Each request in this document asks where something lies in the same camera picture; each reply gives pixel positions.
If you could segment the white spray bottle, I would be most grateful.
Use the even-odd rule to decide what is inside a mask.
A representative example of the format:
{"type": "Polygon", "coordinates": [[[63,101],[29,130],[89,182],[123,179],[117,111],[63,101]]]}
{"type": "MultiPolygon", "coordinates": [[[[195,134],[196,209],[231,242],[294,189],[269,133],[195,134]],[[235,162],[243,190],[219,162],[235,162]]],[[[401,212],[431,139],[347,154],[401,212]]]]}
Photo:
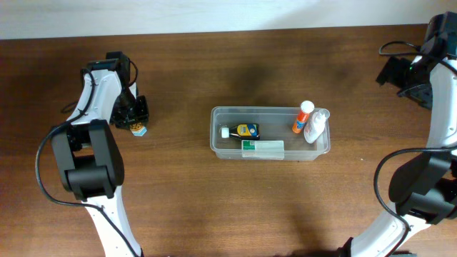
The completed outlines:
{"type": "Polygon", "coordinates": [[[307,143],[314,143],[323,133],[329,117],[330,112],[327,109],[319,109],[311,115],[303,133],[307,143]]]}

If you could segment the small gold-lid jar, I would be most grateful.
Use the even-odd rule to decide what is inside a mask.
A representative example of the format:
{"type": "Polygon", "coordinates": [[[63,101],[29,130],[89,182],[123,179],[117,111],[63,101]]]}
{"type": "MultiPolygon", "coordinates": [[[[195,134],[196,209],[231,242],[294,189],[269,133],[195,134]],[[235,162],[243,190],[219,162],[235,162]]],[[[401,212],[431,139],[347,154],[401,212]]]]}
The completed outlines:
{"type": "Polygon", "coordinates": [[[131,124],[129,129],[134,136],[143,136],[147,132],[147,128],[142,123],[131,124]]]}

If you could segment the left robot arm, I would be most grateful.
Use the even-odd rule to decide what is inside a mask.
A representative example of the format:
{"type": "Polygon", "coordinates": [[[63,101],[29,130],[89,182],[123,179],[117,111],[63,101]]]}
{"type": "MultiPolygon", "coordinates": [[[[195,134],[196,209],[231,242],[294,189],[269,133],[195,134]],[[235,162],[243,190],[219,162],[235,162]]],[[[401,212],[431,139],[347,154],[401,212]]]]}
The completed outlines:
{"type": "Polygon", "coordinates": [[[149,121],[139,95],[138,69],[123,52],[108,52],[81,70],[83,90],[68,119],[53,128],[50,141],[64,189],[85,208],[106,256],[142,256],[122,199],[125,169],[111,127],[143,136],[149,121]]]}

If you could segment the white green medicine box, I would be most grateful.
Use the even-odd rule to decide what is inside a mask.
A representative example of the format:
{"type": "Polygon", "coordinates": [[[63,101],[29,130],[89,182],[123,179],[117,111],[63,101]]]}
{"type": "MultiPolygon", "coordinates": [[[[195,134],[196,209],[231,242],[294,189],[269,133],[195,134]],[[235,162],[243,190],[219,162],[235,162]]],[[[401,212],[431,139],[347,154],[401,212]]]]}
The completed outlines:
{"type": "Polygon", "coordinates": [[[283,160],[285,157],[283,141],[243,140],[241,152],[243,158],[283,160]]]}

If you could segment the dark bottle white cap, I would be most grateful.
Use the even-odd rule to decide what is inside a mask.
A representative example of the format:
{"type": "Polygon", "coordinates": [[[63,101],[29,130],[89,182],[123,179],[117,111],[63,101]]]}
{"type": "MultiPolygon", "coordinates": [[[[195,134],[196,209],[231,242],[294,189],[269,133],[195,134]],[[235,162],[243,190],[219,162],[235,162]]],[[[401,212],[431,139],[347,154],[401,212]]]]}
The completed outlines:
{"type": "Polygon", "coordinates": [[[232,127],[221,128],[221,138],[235,138],[239,140],[259,140],[258,124],[238,124],[232,127]]]}

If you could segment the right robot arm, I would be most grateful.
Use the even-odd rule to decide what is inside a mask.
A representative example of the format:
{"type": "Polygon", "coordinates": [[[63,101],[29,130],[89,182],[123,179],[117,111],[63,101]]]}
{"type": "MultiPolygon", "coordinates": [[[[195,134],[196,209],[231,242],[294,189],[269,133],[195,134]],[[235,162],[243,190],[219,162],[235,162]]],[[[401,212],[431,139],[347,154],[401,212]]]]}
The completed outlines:
{"type": "Polygon", "coordinates": [[[456,13],[428,23],[423,44],[412,52],[388,53],[376,81],[398,87],[397,95],[431,111],[426,147],[405,148],[377,165],[373,189],[383,211],[335,256],[397,256],[413,235],[456,218],[456,13]]]}

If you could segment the orange tube white cap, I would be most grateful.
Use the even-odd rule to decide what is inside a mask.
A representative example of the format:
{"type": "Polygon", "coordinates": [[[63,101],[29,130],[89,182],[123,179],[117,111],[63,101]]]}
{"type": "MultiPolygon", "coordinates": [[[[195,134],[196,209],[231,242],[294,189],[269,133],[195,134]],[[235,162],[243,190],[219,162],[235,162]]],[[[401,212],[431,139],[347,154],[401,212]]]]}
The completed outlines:
{"type": "Polygon", "coordinates": [[[309,116],[314,111],[315,106],[311,101],[303,101],[300,105],[300,112],[293,123],[292,131],[294,133],[301,133],[309,116]]]}

